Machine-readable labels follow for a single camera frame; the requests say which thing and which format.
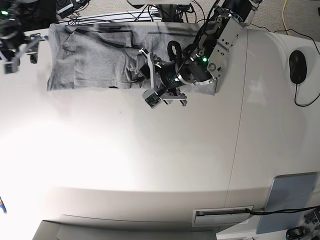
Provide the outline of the black computer mouse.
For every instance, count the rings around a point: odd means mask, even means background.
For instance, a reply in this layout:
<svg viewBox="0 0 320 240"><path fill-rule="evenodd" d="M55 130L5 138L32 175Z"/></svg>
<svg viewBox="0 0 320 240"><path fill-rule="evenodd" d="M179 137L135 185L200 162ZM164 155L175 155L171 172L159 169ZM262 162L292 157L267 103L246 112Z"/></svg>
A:
<svg viewBox="0 0 320 240"><path fill-rule="evenodd" d="M307 61L300 50L294 50L289 56L289 76L292 83L299 85L307 77Z"/></svg>

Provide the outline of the black power adapter box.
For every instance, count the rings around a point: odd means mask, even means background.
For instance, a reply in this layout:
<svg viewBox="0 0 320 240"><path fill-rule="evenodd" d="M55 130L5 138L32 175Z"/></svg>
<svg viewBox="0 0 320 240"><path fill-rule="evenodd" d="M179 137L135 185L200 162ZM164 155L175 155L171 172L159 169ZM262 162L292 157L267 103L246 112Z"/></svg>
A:
<svg viewBox="0 0 320 240"><path fill-rule="evenodd" d="M74 4L71 0L57 0L56 13L64 19L74 12Z"/></svg>

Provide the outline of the blue orange pen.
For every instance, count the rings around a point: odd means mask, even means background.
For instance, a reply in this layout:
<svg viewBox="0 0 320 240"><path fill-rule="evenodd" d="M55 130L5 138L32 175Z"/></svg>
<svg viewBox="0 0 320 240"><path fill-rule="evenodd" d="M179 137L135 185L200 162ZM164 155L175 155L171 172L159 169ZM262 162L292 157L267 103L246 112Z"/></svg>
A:
<svg viewBox="0 0 320 240"><path fill-rule="evenodd" d="M7 210L6 210L5 204L4 204L4 202L3 202L1 197L0 197L0 208L2 209L4 214L7 214Z"/></svg>

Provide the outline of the black device bottom right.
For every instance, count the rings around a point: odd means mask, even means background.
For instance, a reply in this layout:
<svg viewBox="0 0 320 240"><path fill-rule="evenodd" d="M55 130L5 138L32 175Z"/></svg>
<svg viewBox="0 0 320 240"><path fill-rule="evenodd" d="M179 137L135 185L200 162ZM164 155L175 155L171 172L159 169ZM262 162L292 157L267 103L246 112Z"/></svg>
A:
<svg viewBox="0 0 320 240"><path fill-rule="evenodd" d="M308 235L309 230L303 226L297 226L290 228L286 231L285 239L286 240L301 240Z"/></svg>

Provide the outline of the grey laptop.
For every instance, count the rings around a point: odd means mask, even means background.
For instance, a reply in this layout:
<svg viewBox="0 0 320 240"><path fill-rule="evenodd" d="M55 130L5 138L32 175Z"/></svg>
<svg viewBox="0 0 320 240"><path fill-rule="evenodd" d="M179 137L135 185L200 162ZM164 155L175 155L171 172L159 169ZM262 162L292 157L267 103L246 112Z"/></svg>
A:
<svg viewBox="0 0 320 240"><path fill-rule="evenodd" d="M265 212L305 208L317 180L317 172L279 175L273 179L264 207ZM291 229L298 224L301 213L274 213L260 218L256 234Z"/></svg>

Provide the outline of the grey T-shirt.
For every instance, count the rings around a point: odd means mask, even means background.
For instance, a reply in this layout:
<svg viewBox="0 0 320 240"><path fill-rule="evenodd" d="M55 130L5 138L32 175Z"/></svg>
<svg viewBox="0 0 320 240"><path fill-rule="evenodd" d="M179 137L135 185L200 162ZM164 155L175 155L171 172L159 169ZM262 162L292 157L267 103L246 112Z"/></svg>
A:
<svg viewBox="0 0 320 240"><path fill-rule="evenodd" d="M48 41L52 71L47 90L79 88L137 89L133 78L146 62L139 50L146 48L164 61L167 46L192 44L197 31L168 26L70 26L51 24Z"/></svg>

